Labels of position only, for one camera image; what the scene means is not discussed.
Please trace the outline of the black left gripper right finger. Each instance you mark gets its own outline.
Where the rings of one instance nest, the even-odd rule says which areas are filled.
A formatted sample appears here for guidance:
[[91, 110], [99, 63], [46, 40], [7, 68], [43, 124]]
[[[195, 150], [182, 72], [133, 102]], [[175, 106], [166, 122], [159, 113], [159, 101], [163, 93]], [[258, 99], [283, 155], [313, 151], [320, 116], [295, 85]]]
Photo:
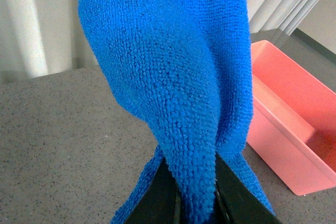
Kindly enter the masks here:
[[216, 154], [215, 216], [226, 224], [281, 224]]

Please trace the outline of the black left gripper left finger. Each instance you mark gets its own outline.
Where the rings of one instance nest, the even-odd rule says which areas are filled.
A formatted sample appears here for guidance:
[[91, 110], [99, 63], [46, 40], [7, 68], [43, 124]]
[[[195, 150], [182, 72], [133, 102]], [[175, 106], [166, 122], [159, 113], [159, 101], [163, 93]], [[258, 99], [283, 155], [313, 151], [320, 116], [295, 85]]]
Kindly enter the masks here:
[[162, 159], [149, 188], [125, 223], [181, 223], [181, 193], [165, 159]]

